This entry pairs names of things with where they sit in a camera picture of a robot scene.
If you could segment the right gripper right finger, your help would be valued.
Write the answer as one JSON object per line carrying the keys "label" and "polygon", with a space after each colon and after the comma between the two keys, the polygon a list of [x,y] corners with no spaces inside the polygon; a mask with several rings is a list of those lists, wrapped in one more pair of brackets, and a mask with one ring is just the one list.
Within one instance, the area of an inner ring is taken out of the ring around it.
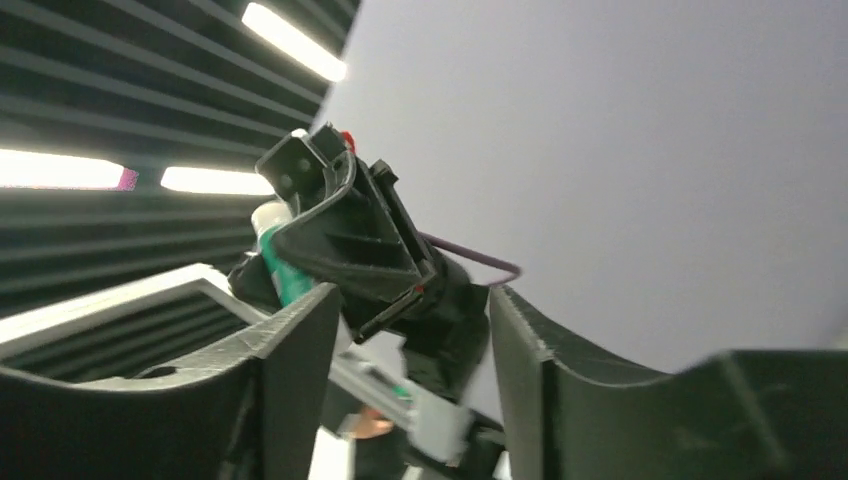
{"label": "right gripper right finger", "polygon": [[516,479],[843,479],[847,354],[730,350],[676,374],[490,295]]}

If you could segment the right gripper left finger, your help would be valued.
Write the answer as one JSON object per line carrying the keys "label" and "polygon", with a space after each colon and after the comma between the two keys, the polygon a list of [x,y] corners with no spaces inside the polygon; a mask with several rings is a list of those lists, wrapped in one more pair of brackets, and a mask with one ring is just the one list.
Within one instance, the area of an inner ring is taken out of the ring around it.
{"label": "right gripper left finger", "polygon": [[4,318],[2,477],[306,478],[340,306],[135,282]]}

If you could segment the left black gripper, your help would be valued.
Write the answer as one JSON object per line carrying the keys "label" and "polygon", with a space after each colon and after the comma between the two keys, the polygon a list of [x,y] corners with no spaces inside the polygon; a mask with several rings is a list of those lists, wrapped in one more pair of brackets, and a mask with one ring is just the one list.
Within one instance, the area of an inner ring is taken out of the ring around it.
{"label": "left black gripper", "polygon": [[415,227],[386,162],[367,167],[343,133],[325,124],[291,132],[255,171],[296,216],[275,235],[276,252],[338,286],[356,343],[381,331],[407,336],[436,320],[441,254]]}

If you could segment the green glue stick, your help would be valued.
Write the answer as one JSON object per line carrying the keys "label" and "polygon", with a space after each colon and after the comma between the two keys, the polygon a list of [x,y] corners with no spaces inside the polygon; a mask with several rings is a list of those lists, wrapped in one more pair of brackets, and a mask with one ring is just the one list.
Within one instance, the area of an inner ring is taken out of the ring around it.
{"label": "green glue stick", "polygon": [[275,235],[293,219],[289,206],[282,200],[270,200],[257,207],[251,215],[258,251],[283,307],[309,293],[314,285],[307,274],[284,261],[274,247]]}

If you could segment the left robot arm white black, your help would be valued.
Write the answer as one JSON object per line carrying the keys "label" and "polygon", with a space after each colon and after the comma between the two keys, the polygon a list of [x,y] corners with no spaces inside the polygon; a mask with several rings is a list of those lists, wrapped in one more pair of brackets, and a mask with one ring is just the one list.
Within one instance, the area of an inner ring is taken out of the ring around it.
{"label": "left robot arm white black", "polygon": [[321,283],[341,293],[321,423],[354,440],[357,479],[490,479],[501,425],[463,402],[490,339],[489,290],[455,261],[467,248],[420,232],[383,161],[352,137],[297,130],[256,164],[275,198],[228,276],[233,295],[274,313]]}

